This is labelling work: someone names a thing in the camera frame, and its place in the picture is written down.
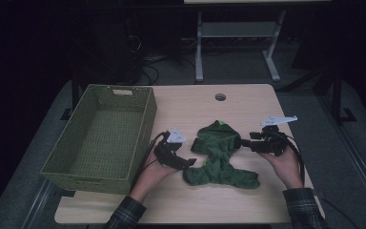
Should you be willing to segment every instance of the wrist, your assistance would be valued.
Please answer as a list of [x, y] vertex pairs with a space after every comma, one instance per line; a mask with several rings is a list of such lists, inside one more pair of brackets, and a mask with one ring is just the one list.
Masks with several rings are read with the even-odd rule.
[[301, 181], [296, 181], [296, 182], [292, 182], [292, 183], [285, 183], [285, 186], [286, 186], [287, 190], [290, 190], [290, 189], [303, 188], [304, 184]]
[[149, 192], [150, 192], [149, 187], [137, 183], [132, 188], [132, 191], [130, 192], [130, 197], [140, 203], [143, 203]]

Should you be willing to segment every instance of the sleeve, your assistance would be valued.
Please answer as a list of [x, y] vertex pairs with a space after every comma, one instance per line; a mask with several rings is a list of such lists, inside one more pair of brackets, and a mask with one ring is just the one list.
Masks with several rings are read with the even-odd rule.
[[135, 199], [126, 196], [115, 209], [105, 229], [133, 229], [147, 208]]
[[290, 189], [283, 192], [294, 229], [329, 228], [320, 215], [310, 188]]

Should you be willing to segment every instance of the hand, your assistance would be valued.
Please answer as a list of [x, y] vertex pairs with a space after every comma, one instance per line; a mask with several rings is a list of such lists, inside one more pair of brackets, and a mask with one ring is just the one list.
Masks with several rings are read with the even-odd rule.
[[266, 158], [273, 165], [275, 174], [281, 179], [287, 189], [304, 187], [299, 174], [298, 159], [289, 146], [287, 146], [281, 156], [273, 156], [271, 154], [259, 155]]
[[148, 155], [145, 169], [142, 171], [130, 192], [130, 197], [143, 202], [147, 194], [155, 188], [165, 177], [176, 173], [178, 170], [169, 166], [163, 166], [156, 161], [153, 151]]

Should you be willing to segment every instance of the table leg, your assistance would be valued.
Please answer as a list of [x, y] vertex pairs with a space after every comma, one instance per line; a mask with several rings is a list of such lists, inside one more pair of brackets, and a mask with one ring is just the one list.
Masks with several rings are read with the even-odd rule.
[[277, 43], [278, 36], [280, 35], [281, 25], [284, 21], [286, 11], [282, 11], [278, 15], [277, 22], [275, 23], [275, 27], [272, 35], [272, 43], [266, 51], [263, 51], [264, 59], [266, 60], [267, 68], [269, 69], [270, 75], [272, 76], [273, 81], [279, 81], [280, 76], [278, 75], [277, 69], [275, 68], [275, 63], [272, 60], [273, 51], [275, 50], [275, 44]]
[[203, 60], [201, 59], [201, 11], [197, 22], [197, 52], [195, 54], [195, 82], [203, 82]]

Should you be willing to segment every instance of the green cloth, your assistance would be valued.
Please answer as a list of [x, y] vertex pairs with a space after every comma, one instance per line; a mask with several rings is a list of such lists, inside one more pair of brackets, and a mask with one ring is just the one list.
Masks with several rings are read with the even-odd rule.
[[190, 167], [183, 171], [183, 179], [192, 186], [217, 183], [243, 189], [257, 188], [257, 173], [235, 169], [230, 164], [230, 157], [241, 146], [240, 141], [239, 133], [224, 122], [217, 120], [202, 128], [197, 133], [192, 151], [208, 158], [200, 168]]

